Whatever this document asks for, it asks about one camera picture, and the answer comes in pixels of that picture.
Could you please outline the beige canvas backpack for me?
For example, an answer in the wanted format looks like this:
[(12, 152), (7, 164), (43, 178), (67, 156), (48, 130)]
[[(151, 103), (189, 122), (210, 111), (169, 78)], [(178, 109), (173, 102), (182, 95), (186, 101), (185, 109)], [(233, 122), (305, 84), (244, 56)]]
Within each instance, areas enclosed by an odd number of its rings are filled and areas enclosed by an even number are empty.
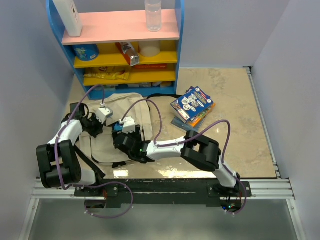
[[(129, 157), (114, 147), (112, 138), (112, 125), (121, 119), (129, 107), (138, 100), (143, 99), (138, 93), (115, 93), (107, 97), (104, 103), (113, 111), (113, 115), (106, 120), (103, 133), (96, 138), (83, 132), (76, 145), (80, 150), (106, 174), (107, 169), (113, 165), (119, 167), (121, 164), (129, 164), (133, 161)], [(137, 103), (128, 113), (128, 116), (140, 125), (143, 140), (153, 140), (156, 131), (160, 129), (160, 120), (157, 110), (151, 103), (143, 101)]]

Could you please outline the blue dinosaur pencil case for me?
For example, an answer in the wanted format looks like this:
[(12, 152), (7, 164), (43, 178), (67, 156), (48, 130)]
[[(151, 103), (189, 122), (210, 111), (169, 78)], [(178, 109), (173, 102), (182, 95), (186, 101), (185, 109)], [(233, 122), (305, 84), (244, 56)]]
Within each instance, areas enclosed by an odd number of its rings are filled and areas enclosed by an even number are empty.
[(119, 122), (116, 122), (112, 125), (112, 132), (113, 133), (121, 133), (123, 130), (123, 125)]

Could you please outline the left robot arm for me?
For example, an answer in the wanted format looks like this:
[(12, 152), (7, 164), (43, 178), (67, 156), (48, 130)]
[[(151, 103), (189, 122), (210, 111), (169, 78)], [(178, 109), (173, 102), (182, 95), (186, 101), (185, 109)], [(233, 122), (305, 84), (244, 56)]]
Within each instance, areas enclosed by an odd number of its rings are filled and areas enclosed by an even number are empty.
[(76, 142), (84, 132), (91, 137), (103, 133), (107, 118), (113, 111), (101, 105), (95, 112), (90, 112), (84, 103), (70, 104), (70, 113), (61, 121), (61, 127), (48, 143), (36, 148), (36, 157), (42, 185), (49, 188), (86, 186), (92, 196), (99, 196), (104, 184), (97, 180), (105, 173), (87, 157)]

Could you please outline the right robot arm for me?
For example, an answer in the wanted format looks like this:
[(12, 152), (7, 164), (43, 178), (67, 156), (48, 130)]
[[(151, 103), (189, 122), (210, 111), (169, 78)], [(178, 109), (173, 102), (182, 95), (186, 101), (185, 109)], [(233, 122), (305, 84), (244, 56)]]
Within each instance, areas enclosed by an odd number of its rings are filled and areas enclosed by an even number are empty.
[(201, 171), (212, 172), (219, 181), (214, 186), (219, 194), (235, 196), (241, 190), (239, 174), (224, 162), (224, 152), (217, 141), (197, 135), (197, 132), (190, 130), (180, 138), (154, 143), (143, 141), (138, 132), (112, 131), (114, 148), (125, 153), (130, 160), (146, 164), (161, 159), (182, 158)]

